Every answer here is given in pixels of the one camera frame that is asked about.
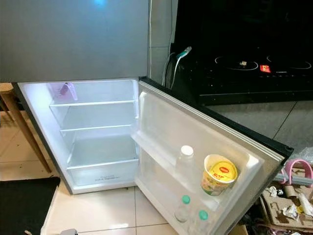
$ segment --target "tile floor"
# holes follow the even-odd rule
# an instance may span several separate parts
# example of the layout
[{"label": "tile floor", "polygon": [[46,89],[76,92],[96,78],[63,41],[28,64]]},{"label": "tile floor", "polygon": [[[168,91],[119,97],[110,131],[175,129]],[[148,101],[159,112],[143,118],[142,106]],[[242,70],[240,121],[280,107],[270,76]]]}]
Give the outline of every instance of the tile floor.
[{"label": "tile floor", "polygon": [[[52,173],[47,173],[15,123],[1,112],[0,180],[58,176],[37,134]],[[176,235],[138,187],[70,195],[61,181],[42,234],[75,228],[81,235]]]}]

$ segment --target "green bottle cap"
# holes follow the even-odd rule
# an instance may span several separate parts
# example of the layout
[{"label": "green bottle cap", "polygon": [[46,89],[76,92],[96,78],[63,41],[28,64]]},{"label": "green bottle cap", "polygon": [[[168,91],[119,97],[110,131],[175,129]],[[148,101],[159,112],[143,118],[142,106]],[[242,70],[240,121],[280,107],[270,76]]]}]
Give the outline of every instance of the green bottle cap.
[{"label": "green bottle cap", "polygon": [[181,199],[184,204],[190,203],[190,197],[188,195],[184,195]]},{"label": "green bottle cap", "polygon": [[209,216],[208,216],[206,211],[203,211],[203,210],[199,211],[199,218],[200,218],[200,220],[207,220],[208,217]]}]

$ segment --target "black mat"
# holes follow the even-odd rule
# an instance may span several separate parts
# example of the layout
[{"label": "black mat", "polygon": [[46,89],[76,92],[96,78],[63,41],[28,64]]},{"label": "black mat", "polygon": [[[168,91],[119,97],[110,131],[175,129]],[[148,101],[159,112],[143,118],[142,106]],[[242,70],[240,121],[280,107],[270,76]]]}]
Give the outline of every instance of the black mat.
[{"label": "black mat", "polygon": [[60,178],[0,181],[0,235],[39,235]]}]

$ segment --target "white bottle cap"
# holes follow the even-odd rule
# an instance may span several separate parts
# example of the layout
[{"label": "white bottle cap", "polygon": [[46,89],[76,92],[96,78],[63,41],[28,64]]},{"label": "white bottle cap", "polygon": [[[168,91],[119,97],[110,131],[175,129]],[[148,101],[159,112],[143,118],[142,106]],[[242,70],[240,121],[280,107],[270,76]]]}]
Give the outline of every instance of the white bottle cap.
[{"label": "white bottle cap", "polygon": [[186,157],[192,157],[194,155],[194,149],[189,145],[184,145],[180,148],[180,154]]}]

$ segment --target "pink object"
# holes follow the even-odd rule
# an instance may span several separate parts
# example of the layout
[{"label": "pink object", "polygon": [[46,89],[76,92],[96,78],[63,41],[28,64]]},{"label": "pink object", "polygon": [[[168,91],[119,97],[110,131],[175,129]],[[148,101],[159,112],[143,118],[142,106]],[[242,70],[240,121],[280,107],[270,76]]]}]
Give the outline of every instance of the pink object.
[{"label": "pink object", "polygon": [[292,184],[292,176],[291,176],[291,174],[292,174],[293,165],[295,163],[301,163],[303,165],[303,167],[304,167],[304,170],[305,170],[305,177],[313,179],[313,170],[312,170],[310,164],[307,161],[302,160],[302,159],[290,160],[290,161],[287,162],[287,164],[285,166],[285,171],[287,172],[287,175],[289,177],[289,182],[288,182],[289,185]]},{"label": "pink object", "polygon": [[284,175],[284,180],[280,182],[283,185],[287,182],[285,169],[282,168],[281,173]]},{"label": "pink object", "polygon": [[61,94],[61,95],[65,95],[68,90],[70,91],[70,93],[71,93],[73,99],[74,99],[74,100],[77,100],[78,98],[77,98],[76,90],[75,90],[74,84],[71,83],[71,82],[66,82],[66,83],[62,86],[62,88],[61,88],[61,90],[60,90],[60,94]]}]

